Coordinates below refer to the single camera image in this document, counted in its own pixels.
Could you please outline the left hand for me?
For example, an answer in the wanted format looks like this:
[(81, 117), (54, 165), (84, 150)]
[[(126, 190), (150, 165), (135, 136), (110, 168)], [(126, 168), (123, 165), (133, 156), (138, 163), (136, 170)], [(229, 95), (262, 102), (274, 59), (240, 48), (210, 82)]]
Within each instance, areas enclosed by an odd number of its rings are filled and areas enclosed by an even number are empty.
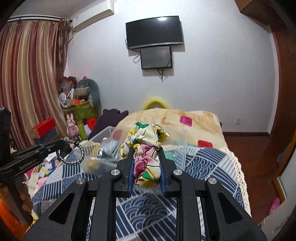
[(22, 200), (22, 208), (27, 212), (31, 212), (33, 209), (33, 203), (31, 201), (31, 196), (29, 194), (29, 189), (25, 183), (22, 183), (22, 186), (18, 188), (20, 198)]

